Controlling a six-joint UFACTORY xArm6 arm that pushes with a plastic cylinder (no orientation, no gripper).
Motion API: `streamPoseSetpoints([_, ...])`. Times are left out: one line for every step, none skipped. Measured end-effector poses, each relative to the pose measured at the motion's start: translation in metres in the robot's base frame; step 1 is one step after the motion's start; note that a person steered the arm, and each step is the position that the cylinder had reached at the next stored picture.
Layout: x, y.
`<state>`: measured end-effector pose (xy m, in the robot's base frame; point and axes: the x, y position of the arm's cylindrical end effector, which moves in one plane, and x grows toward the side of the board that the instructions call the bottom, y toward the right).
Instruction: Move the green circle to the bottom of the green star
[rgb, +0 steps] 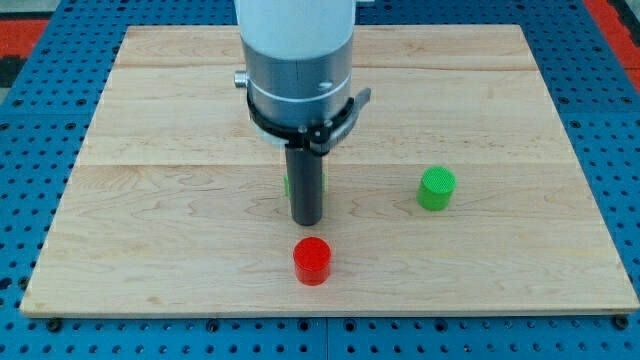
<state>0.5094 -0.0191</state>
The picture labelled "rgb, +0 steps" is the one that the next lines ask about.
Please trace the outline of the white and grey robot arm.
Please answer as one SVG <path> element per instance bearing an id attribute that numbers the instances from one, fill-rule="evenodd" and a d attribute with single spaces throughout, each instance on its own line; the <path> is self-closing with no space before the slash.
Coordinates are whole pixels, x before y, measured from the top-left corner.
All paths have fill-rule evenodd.
<path id="1" fill-rule="evenodd" d="M 235 0 L 255 123 L 296 130 L 336 116 L 350 97 L 354 0 Z"/>

